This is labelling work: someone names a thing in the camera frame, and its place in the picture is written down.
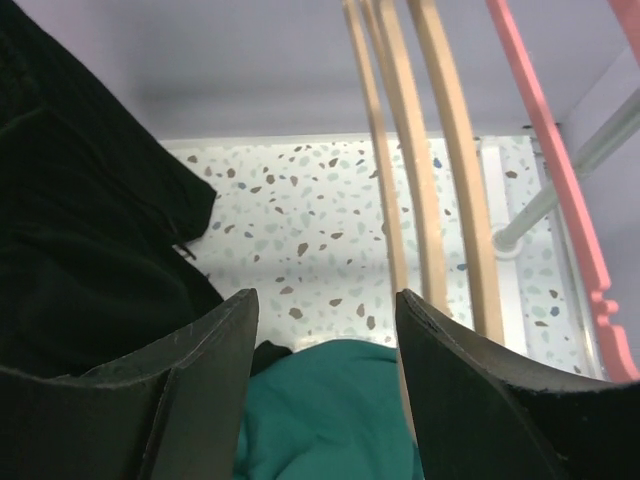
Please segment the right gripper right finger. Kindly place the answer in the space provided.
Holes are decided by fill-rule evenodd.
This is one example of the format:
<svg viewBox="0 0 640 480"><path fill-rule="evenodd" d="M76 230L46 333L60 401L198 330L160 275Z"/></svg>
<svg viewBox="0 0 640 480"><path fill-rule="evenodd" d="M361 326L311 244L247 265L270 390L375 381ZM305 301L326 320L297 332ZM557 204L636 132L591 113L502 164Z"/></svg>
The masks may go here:
<svg viewBox="0 0 640 480"><path fill-rule="evenodd" d="M638 383L533 361L408 289L395 320L426 478L638 478Z"/></svg>

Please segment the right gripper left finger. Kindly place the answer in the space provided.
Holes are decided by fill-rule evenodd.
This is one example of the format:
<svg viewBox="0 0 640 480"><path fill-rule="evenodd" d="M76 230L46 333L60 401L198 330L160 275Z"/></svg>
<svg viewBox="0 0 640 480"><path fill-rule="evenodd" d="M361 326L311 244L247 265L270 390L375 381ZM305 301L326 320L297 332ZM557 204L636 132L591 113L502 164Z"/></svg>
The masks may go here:
<svg viewBox="0 0 640 480"><path fill-rule="evenodd" d="M1 372L5 479L228 479L259 317L253 289L79 377Z"/></svg>

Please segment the teal green shorts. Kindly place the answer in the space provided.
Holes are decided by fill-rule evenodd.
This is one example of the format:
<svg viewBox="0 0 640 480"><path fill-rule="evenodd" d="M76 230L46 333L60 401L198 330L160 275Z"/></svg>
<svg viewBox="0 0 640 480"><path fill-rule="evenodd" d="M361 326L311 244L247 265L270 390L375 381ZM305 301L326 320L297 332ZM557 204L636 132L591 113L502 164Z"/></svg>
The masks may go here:
<svg viewBox="0 0 640 480"><path fill-rule="evenodd" d="M249 381L236 479L421 479L393 349L334 340Z"/></svg>

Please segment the beige wooden hanger front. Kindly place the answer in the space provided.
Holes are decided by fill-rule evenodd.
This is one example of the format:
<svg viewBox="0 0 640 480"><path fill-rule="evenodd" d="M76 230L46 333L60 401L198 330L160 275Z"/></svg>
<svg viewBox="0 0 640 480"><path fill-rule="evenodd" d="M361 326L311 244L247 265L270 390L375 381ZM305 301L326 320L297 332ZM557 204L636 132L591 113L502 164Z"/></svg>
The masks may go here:
<svg viewBox="0 0 640 480"><path fill-rule="evenodd" d="M374 146L387 256L394 294L409 286L393 165L387 143L383 108L367 44L378 62L396 127L414 210L422 295L449 310L447 269L438 212L436 183L426 162L431 152L411 62L393 1L344 1L342 8L351 38Z"/></svg>

